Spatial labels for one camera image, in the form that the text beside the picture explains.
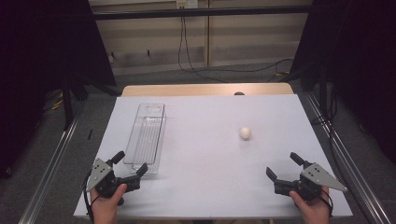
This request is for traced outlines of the long dark-edged desk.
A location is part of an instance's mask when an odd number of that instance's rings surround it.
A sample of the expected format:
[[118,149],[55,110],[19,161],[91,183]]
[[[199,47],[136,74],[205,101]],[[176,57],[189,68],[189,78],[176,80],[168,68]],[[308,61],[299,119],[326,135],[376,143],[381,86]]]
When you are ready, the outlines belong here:
[[308,13],[311,6],[285,6],[285,7],[224,7],[224,8],[188,8],[145,11],[122,11],[92,13],[95,21],[108,20],[133,20],[133,19],[159,19],[180,17],[205,17],[205,16],[234,16],[234,15],[260,15],[260,14],[292,14]]

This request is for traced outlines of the black metal stand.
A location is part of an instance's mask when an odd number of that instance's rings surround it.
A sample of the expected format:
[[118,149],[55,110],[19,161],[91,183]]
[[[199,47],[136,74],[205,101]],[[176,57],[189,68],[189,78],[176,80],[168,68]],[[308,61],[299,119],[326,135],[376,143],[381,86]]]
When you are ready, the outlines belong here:
[[68,77],[63,76],[62,79],[62,94],[64,102],[64,115],[65,124],[64,130],[66,131],[74,120],[74,112],[72,108],[72,97],[74,95],[78,101],[85,101],[88,99],[88,92],[85,89],[87,78],[84,76],[73,75]]

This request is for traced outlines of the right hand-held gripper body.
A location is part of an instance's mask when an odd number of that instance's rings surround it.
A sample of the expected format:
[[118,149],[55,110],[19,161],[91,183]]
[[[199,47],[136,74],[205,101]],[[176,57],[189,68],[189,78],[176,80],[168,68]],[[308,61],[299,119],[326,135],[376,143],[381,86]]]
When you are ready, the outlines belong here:
[[346,186],[315,162],[302,170],[298,180],[281,180],[274,175],[275,194],[289,196],[293,190],[303,200],[311,201],[321,195],[323,187],[347,191]]

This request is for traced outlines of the person's right hand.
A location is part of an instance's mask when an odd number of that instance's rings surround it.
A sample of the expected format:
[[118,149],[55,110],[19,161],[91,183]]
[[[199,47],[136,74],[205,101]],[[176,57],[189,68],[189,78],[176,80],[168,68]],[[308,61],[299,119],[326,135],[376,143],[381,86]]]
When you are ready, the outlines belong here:
[[329,202],[329,189],[322,188],[319,198],[306,202],[301,196],[295,192],[290,192],[290,197],[300,209],[305,224],[329,224],[330,223],[330,208],[327,203]]

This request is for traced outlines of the person's left hand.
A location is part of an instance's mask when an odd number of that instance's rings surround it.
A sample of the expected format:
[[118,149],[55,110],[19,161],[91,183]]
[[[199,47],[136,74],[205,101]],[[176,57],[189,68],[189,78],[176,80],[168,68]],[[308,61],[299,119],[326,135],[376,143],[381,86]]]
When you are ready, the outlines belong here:
[[111,198],[103,198],[96,189],[90,191],[94,224],[117,224],[118,202],[127,189],[125,184],[118,186]]

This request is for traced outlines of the white wall socket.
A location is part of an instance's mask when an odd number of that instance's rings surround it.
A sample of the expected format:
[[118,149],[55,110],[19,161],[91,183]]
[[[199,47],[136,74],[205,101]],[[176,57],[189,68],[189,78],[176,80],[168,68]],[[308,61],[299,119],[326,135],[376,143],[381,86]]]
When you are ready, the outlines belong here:
[[176,0],[177,8],[198,8],[198,0]]

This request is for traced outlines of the aluminium floor rail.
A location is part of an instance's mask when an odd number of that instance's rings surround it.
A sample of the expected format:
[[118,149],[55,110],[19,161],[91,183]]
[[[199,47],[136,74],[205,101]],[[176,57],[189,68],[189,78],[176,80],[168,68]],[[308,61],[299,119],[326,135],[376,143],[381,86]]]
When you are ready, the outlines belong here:
[[342,169],[345,169],[345,172],[356,189],[355,191],[351,189],[349,192],[355,197],[355,199],[358,199],[358,196],[360,196],[362,200],[360,207],[365,207],[368,210],[369,214],[367,217],[371,217],[374,220],[374,224],[392,224],[386,210],[361,174],[361,171],[352,159],[332,123],[327,121],[320,111],[319,102],[315,95],[313,93],[308,93],[306,98],[316,115],[318,124],[328,136],[331,153],[335,163],[337,164],[337,169],[340,173],[342,173]]
[[36,187],[29,203],[25,207],[18,224],[35,224],[36,218],[50,190],[51,182],[58,170],[61,159],[63,158],[64,153],[66,152],[68,145],[74,135],[75,129],[78,126],[78,122],[83,110],[84,106],[82,105],[74,111],[74,117],[71,119],[68,127],[64,130],[57,147],[54,149],[53,155],[49,161],[45,173],[41,177],[40,182]]

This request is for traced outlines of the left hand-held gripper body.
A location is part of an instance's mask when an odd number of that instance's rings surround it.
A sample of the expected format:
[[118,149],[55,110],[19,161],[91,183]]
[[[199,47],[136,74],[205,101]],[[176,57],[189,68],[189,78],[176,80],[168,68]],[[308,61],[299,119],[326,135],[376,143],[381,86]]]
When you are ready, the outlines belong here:
[[102,197],[111,198],[121,184],[127,186],[126,192],[140,189],[141,169],[128,177],[115,177],[112,165],[112,161],[104,162],[101,159],[96,159],[85,190],[89,192],[96,189]]

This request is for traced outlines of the black curtain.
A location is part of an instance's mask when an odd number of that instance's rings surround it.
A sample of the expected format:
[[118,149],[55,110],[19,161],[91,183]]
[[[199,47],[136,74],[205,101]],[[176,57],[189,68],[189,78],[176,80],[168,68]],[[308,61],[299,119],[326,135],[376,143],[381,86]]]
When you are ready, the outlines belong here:
[[0,178],[24,150],[46,95],[116,84],[89,0],[0,0]]
[[291,67],[326,76],[396,164],[396,0],[312,0]]

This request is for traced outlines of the clear plastic container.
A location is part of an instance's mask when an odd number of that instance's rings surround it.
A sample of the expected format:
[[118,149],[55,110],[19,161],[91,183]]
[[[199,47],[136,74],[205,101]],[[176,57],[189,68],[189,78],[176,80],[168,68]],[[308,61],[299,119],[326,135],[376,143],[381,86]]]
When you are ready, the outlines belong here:
[[145,163],[147,175],[158,174],[165,125],[164,104],[139,105],[123,160],[132,173]]

